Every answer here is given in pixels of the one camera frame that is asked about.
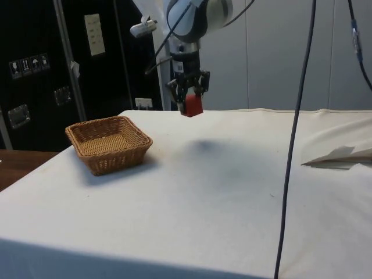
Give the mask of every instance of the wall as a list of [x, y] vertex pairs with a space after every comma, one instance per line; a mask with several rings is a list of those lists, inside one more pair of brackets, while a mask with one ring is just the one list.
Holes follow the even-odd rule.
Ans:
[[[234, 14], [250, 0], [233, 0]], [[364, 65], [372, 78], [372, 5], [354, 0]], [[309, 31], [311, 0], [257, 0], [232, 26], [202, 40], [212, 72], [206, 109], [293, 109]], [[353, 51], [347, 0], [318, 1], [303, 109], [372, 109]]]

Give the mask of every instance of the wicker basket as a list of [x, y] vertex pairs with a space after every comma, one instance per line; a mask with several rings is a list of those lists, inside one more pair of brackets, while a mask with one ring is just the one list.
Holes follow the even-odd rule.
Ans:
[[101, 176], [141, 164], [152, 140], [124, 116], [77, 123], [66, 128], [77, 156]]

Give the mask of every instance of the white cloth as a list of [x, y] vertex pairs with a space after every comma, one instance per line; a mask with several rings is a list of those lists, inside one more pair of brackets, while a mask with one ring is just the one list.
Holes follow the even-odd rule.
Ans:
[[[69, 148], [0, 193], [0, 278], [272, 278], [293, 113], [124, 115], [154, 140], [144, 165], [94, 177]], [[370, 278], [371, 169], [301, 154], [371, 116], [301, 114], [281, 278]]]
[[355, 162], [371, 163], [372, 117], [337, 123], [311, 136], [303, 147], [302, 163], [350, 168]]

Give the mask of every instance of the label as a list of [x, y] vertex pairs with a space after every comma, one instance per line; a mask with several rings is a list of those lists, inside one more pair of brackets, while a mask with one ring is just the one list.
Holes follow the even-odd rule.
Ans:
[[23, 73], [24, 76], [33, 73], [31, 71], [31, 63], [30, 63], [29, 58], [21, 59], [20, 63], [21, 63], [22, 73]]
[[87, 28], [88, 42], [91, 55], [99, 55], [106, 52], [103, 42], [101, 20], [99, 14], [84, 16], [85, 27]]
[[39, 56], [32, 56], [30, 60], [31, 60], [31, 67], [33, 68], [33, 72], [37, 73], [41, 71], [41, 64], [40, 64]]
[[176, 73], [183, 73], [184, 72], [183, 62], [173, 61], [173, 71]]
[[41, 64], [41, 68], [43, 70], [48, 70], [51, 68], [51, 65], [49, 64], [49, 58], [48, 58], [48, 55], [46, 53], [43, 53], [43, 54], [40, 54], [40, 64]]
[[22, 77], [22, 70], [21, 70], [18, 60], [9, 62], [9, 67], [10, 67], [10, 73], [14, 80]]

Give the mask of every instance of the cable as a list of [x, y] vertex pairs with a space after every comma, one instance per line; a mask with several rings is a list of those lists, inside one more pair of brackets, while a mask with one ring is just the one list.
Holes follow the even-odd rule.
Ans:
[[242, 10], [236, 17], [234, 17], [230, 22], [226, 23], [223, 27], [227, 27], [227, 26], [233, 24], [235, 21], [237, 21], [237, 19], [239, 19], [239, 17], [241, 17], [242, 15], [244, 15], [244, 13], [253, 5], [253, 3], [255, 1], [256, 0], [251, 0], [251, 2], [248, 4], [247, 7], [244, 8], [244, 10]]
[[364, 77], [368, 87], [372, 91], [372, 84], [371, 84], [370, 79], [368, 78], [368, 75], [366, 73], [366, 69], [364, 68], [364, 64], [363, 64], [363, 52], [362, 52], [362, 46], [360, 44], [358, 26], [357, 26], [355, 15], [354, 15], [353, 3], [352, 3], [352, 0], [348, 0], [348, 2], [349, 2], [350, 17], [351, 17], [351, 26], [352, 26], [352, 30], [353, 30], [354, 50], [355, 50], [357, 59], [359, 61], [359, 67], [360, 67], [360, 70], [362, 71], [363, 77]]
[[157, 67], [159, 67], [161, 64], [164, 64], [168, 61], [172, 61], [173, 57], [168, 57], [166, 59], [160, 60], [159, 63], [157, 63], [155, 66], [151, 67], [149, 70], [145, 72], [145, 75], [148, 76], [152, 71], [154, 71]]
[[163, 47], [165, 46], [165, 44], [167, 43], [168, 39], [170, 38], [170, 36], [172, 36], [173, 32], [175, 31], [175, 29], [177, 28], [177, 26], [180, 24], [181, 20], [184, 18], [184, 16], [186, 15], [186, 13], [188, 12], [188, 10], [191, 8], [191, 5], [192, 3], [190, 2], [187, 7], [185, 8], [185, 10], [183, 11], [183, 13], [181, 14], [180, 18], [178, 18], [178, 20], [176, 21], [176, 23], [174, 24], [174, 26], [170, 29], [168, 35], [165, 37], [164, 41], [162, 42], [162, 44], [160, 45], [159, 49], [156, 51], [154, 57], [152, 58], [152, 61], [151, 63], [149, 64], [149, 66], [146, 68], [146, 71], [145, 71], [145, 74], [148, 76], [154, 69], [156, 69], [156, 67], [152, 67], [151, 65], [153, 65], [154, 63], [156, 63], [156, 58], [157, 56], [159, 55], [159, 53], [162, 51]]
[[370, 88], [371, 91], [372, 91], [372, 84], [371, 84], [370, 79], [369, 79], [368, 76], [367, 76], [366, 69], [364, 68], [364, 64], [363, 64], [363, 62], [359, 62], [359, 66], [360, 66], [360, 69], [361, 69], [361, 71], [362, 71], [363, 77], [364, 77], [364, 79], [366, 80], [367, 85], [369, 86], [369, 88]]
[[351, 19], [355, 20], [353, 3], [351, 2], [351, 0], [348, 0], [348, 2], [349, 2], [349, 10], [350, 10]]
[[311, 15], [311, 21], [310, 21], [310, 30], [309, 30], [309, 38], [307, 39], [306, 55], [305, 55], [305, 60], [303, 62], [301, 81], [300, 81], [300, 87], [299, 87], [299, 91], [298, 91], [298, 98], [297, 98], [297, 104], [296, 104], [296, 110], [295, 110], [295, 117], [294, 117], [293, 127], [292, 127], [291, 142], [289, 144], [287, 169], [286, 169], [286, 172], [285, 172], [284, 193], [283, 193], [282, 214], [281, 214], [281, 227], [280, 227], [280, 239], [279, 239], [279, 247], [278, 247], [278, 255], [277, 255], [277, 261], [276, 261], [276, 266], [275, 266], [274, 279], [278, 279], [278, 277], [279, 277], [280, 260], [281, 260], [281, 253], [282, 253], [282, 249], [283, 249], [283, 242], [284, 242], [285, 217], [286, 217], [286, 214], [287, 214], [287, 196], [288, 196], [289, 177], [291, 175], [292, 156], [293, 156], [293, 150], [294, 150], [294, 145], [295, 145], [297, 124], [298, 124], [298, 119], [299, 119], [299, 114], [300, 114], [300, 109], [301, 109], [301, 102], [302, 102], [302, 95], [303, 95], [303, 87], [304, 87], [305, 78], [306, 78], [307, 64], [309, 63], [310, 50], [312, 48], [312, 42], [313, 42], [315, 13], [316, 13], [316, 0], [313, 0], [312, 15]]

